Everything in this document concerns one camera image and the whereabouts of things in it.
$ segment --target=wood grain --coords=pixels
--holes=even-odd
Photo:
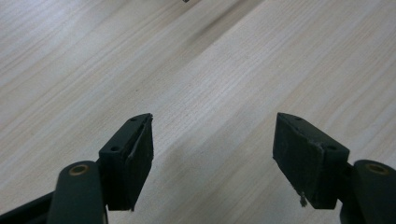
[[[396,167],[396,2],[0,1],[0,213],[150,112],[152,170],[110,223],[339,223],[272,160],[278,111]]]

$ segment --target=wood grain pattern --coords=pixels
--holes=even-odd
[[[151,173],[110,223],[339,223],[272,160],[278,111],[396,167],[396,2],[0,1],[0,213],[150,112]]]

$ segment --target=wooden table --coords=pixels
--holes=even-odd
[[[0,213],[150,112],[151,172],[110,223],[339,223],[272,159],[278,111],[396,167],[396,1],[0,1]]]

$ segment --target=light wood tabletop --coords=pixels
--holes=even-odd
[[[396,167],[396,1],[0,1],[1,214],[152,113],[147,182],[110,223],[340,223],[273,160],[277,112]]]

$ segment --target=black object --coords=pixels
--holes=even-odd
[[[396,223],[396,172],[376,161],[347,163],[349,150],[299,117],[278,113],[274,159],[316,209],[343,203],[342,223]]]
[[[0,223],[107,223],[109,210],[134,210],[153,160],[152,115],[124,125],[99,160],[65,167],[56,190],[0,216]]]

